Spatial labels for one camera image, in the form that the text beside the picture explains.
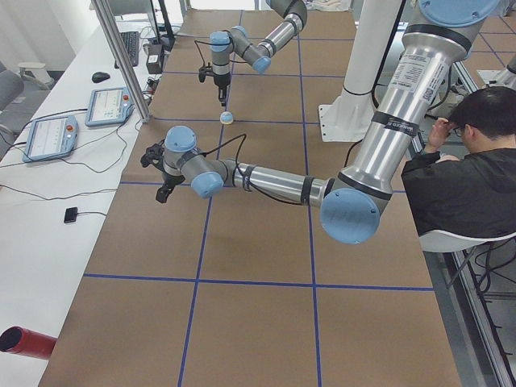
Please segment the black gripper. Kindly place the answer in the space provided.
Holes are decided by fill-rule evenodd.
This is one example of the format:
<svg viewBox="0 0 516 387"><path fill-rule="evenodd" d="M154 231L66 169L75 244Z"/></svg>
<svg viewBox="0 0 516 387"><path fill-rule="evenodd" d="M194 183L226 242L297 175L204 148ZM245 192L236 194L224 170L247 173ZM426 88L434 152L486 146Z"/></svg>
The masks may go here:
<svg viewBox="0 0 516 387"><path fill-rule="evenodd" d="M221 106L227 106L227 87L231 84L231 75L215 74L214 83L218 86L218 101Z"/></svg>
<svg viewBox="0 0 516 387"><path fill-rule="evenodd" d="M167 172L162 172L161 176L164 182L163 185L156 191L156 200L159 203L166 203L175 187L182 183L182 175L172 175Z"/></svg>

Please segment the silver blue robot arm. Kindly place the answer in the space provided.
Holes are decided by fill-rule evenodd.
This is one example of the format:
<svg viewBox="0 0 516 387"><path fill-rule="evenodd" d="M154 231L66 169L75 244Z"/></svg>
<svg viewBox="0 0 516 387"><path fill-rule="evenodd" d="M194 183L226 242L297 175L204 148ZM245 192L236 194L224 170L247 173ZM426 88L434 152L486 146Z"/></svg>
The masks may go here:
<svg viewBox="0 0 516 387"><path fill-rule="evenodd" d="M324 231L342 243L372 237L393 190L391 180L418 134L445 74L471 50L495 1L421 1L402 37L404 52L380 105L372 116L355 160L334 179L322 181L237 159L207 160L195 133L172 127L142 157L162 173L157 191L166 202L173 189L188 182L201 198L224 186L258 191L280 202L316 206Z"/></svg>
<svg viewBox="0 0 516 387"><path fill-rule="evenodd" d="M198 78L201 82L207 77L214 79L221 106L227 105L227 90L231 84L231 54L236 54L257 73L264 73L273 56L306 26L308 14L303 1L268 1L267 4L283 21L258 44L249 40L247 31L240 25L228 31L210 34L211 62L198 70Z"/></svg>

